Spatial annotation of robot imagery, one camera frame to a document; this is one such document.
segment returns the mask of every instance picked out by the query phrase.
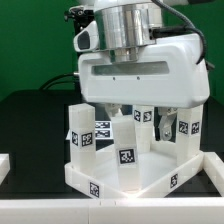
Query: white vertical post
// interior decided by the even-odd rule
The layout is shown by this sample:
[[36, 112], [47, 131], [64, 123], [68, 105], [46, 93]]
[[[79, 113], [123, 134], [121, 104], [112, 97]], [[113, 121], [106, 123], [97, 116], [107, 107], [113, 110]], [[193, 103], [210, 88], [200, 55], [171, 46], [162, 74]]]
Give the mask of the white vertical post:
[[114, 117], [112, 126], [120, 189], [138, 191], [141, 183], [133, 118], [131, 115]]
[[177, 165], [198, 155], [200, 150], [203, 105], [178, 109], [176, 130]]
[[133, 106], [138, 153], [150, 151], [154, 128], [154, 107]]
[[73, 168], [92, 175], [96, 160], [95, 108], [88, 104], [69, 106], [69, 126]]

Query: black cable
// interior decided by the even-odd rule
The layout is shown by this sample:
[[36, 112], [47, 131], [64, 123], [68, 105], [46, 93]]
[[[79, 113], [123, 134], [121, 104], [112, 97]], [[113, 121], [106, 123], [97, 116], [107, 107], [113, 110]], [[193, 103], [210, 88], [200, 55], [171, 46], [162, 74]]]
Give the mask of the black cable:
[[160, 8], [172, 13], [173, 15], [177, 16], [179, 19], [181, 19], [183, 22], [186, 23], [189, 27], [195, 28], [194, 24], [191, 22], [190, 19], [188, 19], [185, 15], [183, 15], [181, 12], [178, 12], [176, 9], [170, 7], [169, 5], [161, 2], [160, 0], [152, 0], [153, 3], [155, 3]]
[[60, 84], [65, 84], [65, 83], [67, 83], [67, 84], [68, 84], [68, 83], [72, 83], [72, 84], [74, 84], [73, 81], [53, 82], [53, 83], [51, 83], [50, 85], [48, 85], [48, 86], [45, 88], [45, 90], [50, 89], [52, 86], [60, 85]]
[[161, 38], [161, 37], [169, 37], [174, 35], [183, 35], [186, 34], [187, 31], [196, 33], [199, 35], [201, 42], [202, 42], [202, 52], [201, 55], [196, 62], [198, 65], [206, 55], [207, 50], [207, 43], [204, 37], [204, 34], [197, 28], [189, 27], [189, 26], [176, 26], [176, 27], [162, 27], [162, 28], [155, 28], [151, 30], [153, 38]]
[[51, 84], [52, 82], [54, 81], [57, 81], [59, 79], [63, 79], [63, 78], [66, 78], [66, 77], [74, 77], [74, 74], [71, 73], [71, 74], [64, 74], [64, 75], [58, 75], [50, 80], [48, 80], [47, 82], [45, 82], [40, 88], [39, 90], [44, 90], [49, 84]]
[[201, 30], [197, 29], [197, 28], [193, 28], [193, 27], [188, 27], [186, 26], [185, 29], [187, 31], [191, 31], [191, 32], [194, 32], [196, 34], [199, 35], [200, 39], [201, 39], [201, 42], [202, 42], [202, 52], [201, 52], [201, 55], [200, 55], [200, 58], [198, 59], [198, 61], [196, 62], [196, 65], [200, 64], [200, 62], [205, 58], [205, 55], [206, 55], [206, 51], [207, 51], [207, 42], [206, 42], [206, 39], [205, 39], [205, 36], [204, 34], [201, 32]]

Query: black table surface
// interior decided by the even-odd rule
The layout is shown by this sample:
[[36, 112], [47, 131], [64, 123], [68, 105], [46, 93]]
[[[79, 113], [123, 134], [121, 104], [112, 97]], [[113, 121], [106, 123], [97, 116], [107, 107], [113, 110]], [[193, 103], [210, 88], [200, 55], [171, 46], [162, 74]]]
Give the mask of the black table surface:
[[[11, 169], [0, 186], [0, 199], [88, 198], [65, 184], [70, 161], [68, 105], [81, 103], [78, 91], [14, 92], [0, 102], [0, 153]], [[104, 113], [97, 113], [103, 120]], [[224, 160], [224, 106], [209, 98], [204, 106], [201, 150]], [[98, 147], [111, 141], [98, 142]], [[204, 171], [168, 197], [220, 197]]]

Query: metal cylinder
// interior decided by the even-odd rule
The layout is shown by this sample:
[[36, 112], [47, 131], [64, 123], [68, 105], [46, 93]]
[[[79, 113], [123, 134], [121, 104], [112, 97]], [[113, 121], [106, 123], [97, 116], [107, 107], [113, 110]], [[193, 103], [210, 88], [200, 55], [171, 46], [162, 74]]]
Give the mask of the metal cylinder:
[[136, 61], [138, 47], [154, 43], [149, 34], [153, 26], [150, 5], [154, 4], [124, 5], [95, 12], [100, 50], [110, 50], [112, 63]]

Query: green wall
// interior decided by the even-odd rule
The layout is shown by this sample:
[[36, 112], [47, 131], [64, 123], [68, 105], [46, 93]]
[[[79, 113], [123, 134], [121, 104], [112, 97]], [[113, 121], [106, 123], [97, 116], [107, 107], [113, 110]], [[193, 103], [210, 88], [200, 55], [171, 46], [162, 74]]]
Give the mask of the green wall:
[[[48, 79], [77, 69], [72, 22], [63, 13], [73, 0], [1, 0], [0, 100], [15, 90], [38, 89]], [[208, 41], [207, 59], [216, 65], [209, 74], [211, 94], [224, 104], [224, 1], [178, 7]], [[179, 24], [166, 16], [168, 24]]]
[[38, 89], [77, 69], [73, 24], [64, 22], [72, 0], [1, 0], [0, 100], [15, 90]]

